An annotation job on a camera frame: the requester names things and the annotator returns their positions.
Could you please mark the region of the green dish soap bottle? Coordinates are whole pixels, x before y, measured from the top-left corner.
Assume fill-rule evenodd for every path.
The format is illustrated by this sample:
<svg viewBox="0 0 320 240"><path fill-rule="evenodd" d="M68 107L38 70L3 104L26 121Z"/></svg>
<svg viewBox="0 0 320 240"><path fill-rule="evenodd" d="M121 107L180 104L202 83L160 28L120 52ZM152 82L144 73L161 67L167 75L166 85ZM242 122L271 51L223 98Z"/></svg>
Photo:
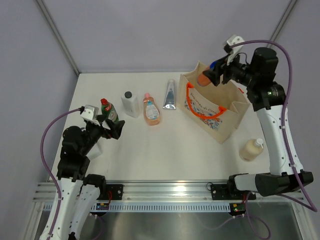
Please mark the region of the green dish soap bottle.
<svg viewBox="0 0 320 240"><path fill-rule="evenodd" d="M100 102L102 114L106 115L107 119L113 121L114 123L119 121L119 116L114 105L105 98L102 98Z"/></svg>

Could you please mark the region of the orange bottle blue cap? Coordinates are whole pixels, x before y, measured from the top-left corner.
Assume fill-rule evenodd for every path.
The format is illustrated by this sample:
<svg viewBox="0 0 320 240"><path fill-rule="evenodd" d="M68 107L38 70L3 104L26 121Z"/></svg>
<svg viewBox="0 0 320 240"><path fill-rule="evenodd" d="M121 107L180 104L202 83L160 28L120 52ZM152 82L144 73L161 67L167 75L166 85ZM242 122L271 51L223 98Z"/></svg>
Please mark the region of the orange bottle blue cap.
<svg viewBox="0 0 320 240"><path fill-rule="evenodd" d="M208 65L208 66L206 67L205 71L214 68L215 65L216 65L216 61L213 61L210 65ZM211 82L211 80L210 80L207 76L205 76L205 75L203 74L203 72L202 72L202 73L198 76L198 78L197 78L197 83L198 83L200 86L205 87L205 86L208 86L209 84L211 84L212 82Z"/></svg>

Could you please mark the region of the white bottle black cap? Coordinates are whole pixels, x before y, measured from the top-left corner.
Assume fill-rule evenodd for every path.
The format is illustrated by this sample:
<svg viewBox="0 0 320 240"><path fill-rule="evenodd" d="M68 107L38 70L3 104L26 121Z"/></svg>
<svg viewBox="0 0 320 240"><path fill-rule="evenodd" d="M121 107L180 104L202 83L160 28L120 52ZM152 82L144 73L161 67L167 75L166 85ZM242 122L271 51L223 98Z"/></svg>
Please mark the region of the white bottle black cap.
<svg viewBox="0 0 320 240"><path fill-rule="evenodd" d="M123 108L128 116L138 118L140 115L139 102L136 95L133 95L131 91L126 91L121 97Z"/></svg>

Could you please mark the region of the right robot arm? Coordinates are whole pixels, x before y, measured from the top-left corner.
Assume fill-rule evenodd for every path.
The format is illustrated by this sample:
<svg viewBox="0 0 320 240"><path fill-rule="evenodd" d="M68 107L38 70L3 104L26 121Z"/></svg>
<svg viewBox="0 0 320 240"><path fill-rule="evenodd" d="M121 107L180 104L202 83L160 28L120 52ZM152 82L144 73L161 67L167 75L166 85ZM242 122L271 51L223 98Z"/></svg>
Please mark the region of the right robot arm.
<svg viewBox="0 0 320 240"><path fill-rule="evenodd" d="M310 171L305 171L290 133L287 94L275 82L277 53L267 47L258 47L249 64L240 63L239 54L225 47L226 56L218 59L213 68L203 74L215 85L230 80L246 87L247 98L259 119L269 154L269 172L235 174L227 181L226 192L233 199L244 192L257 192L263 197L280 195L302 189L313 182Z"/></svg>

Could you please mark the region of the white box under arm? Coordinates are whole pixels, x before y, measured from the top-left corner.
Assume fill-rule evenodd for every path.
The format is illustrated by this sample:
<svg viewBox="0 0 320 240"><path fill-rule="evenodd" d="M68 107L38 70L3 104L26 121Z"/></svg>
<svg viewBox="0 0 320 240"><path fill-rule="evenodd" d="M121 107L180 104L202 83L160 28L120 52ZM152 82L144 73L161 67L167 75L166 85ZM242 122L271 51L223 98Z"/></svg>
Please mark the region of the white box under arm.
<svg viewBox="0 0 320 240"><path fill-rule="evenodd" d="M86 155L89 160L93 160L97 157L99 157L102 154L101 148L99 146L98 143L96 143L91 150L88 152L88 154Z"/></svg>

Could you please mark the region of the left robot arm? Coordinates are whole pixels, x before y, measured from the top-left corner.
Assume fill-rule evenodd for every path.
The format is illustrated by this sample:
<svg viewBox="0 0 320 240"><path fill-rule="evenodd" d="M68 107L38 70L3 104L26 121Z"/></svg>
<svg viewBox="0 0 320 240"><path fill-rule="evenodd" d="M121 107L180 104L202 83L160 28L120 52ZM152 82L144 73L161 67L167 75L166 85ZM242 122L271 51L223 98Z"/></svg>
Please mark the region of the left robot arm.
<svg viewBox="0 0 320 240"><path fill-rule="evenodd" d="M105 176L87 173L87 155L100 138L119 139L124 125L124 120L112 122L98 115L86 120L85 129L74 125L64 130L57 174L52 177L56 194L40 239L78 240L97 200L110 205L122 199L123 185L108 184Z"/></svg>

